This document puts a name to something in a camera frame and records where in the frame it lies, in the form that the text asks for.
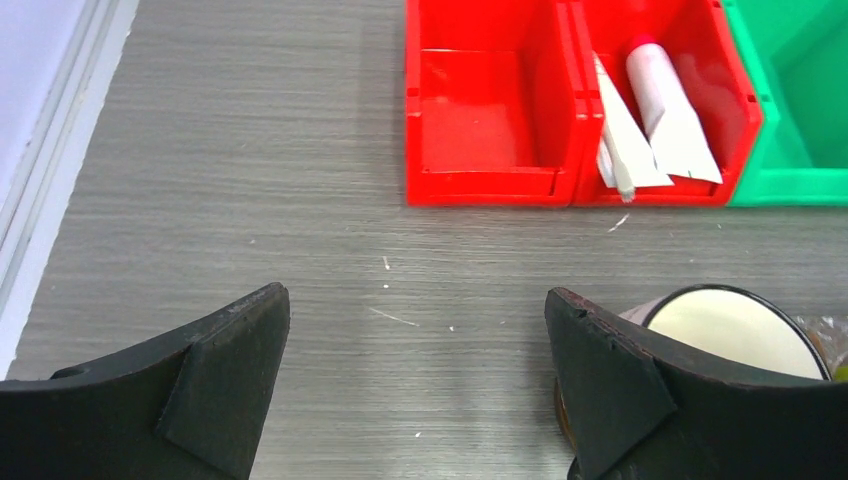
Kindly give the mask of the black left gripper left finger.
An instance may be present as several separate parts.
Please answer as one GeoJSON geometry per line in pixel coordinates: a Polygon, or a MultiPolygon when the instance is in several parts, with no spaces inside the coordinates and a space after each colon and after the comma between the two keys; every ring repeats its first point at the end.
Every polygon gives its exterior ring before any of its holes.
{"type": "Polygon", "coordinates": [[[290,329],[268,284],[37,381],[1,384],[5,479],[246,479],[290,329]]]}

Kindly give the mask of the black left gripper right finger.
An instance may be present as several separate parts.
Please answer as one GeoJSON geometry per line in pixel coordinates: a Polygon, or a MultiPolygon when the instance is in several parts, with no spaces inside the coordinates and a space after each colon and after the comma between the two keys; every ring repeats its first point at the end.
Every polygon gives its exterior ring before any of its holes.
{"type": "Polygon", "coordinates": [[[843,479],[847,385],[769,371],[563,287],[544,308],[572,479],[843,479]]]}

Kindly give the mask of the white enamel mug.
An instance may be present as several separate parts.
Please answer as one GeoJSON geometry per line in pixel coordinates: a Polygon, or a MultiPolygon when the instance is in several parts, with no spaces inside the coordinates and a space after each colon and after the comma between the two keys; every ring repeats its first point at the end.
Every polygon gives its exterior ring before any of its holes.
{"type": "Polygon", "coordinates": [[[621,317],[737,363],[822,381],[833,376],[812,338],[771,301],[724,284],[699,284],[633,307],[621,317]]]}

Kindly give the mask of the clear acrylic wooden rack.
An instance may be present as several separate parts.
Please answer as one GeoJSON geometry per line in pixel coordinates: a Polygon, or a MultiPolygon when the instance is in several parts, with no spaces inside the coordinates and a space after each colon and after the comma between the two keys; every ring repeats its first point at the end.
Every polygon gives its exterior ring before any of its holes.
{"type": "Polygon", "coordinates": [[[847,317],[797,316],[804,330],[823,357],[834,381],[847,381],[847,317]]]}

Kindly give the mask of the brown oval wooden tray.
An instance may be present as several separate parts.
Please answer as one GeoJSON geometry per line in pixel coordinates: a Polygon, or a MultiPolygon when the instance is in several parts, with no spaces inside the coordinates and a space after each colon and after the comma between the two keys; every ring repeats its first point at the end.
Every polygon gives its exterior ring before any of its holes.
{"type": "Polygon", "coordinates": [[[562,397],[561,386],[557,379],[554,380],[553,398],[555,415],[559,429],[566,441],[568,442],[569,446],[573,450],[576,450],[575,437],[568,419],[566,406],[562,397]]]}

